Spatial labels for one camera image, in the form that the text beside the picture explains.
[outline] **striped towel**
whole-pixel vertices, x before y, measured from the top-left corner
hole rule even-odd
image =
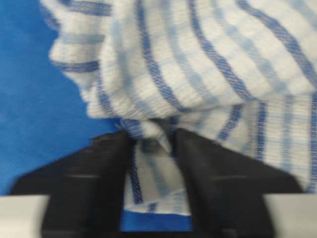
[[[180,127],[316,192],[316,0],[41,3],[59,32],[50,59],[88,115],[139,140],[126,209],[189,214],[169,143]]]

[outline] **towel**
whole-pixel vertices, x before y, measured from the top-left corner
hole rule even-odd
[[[138,140],[125,209],[188,215],[171,136],[317,182],[317,1],[41,0],[52,63]]]

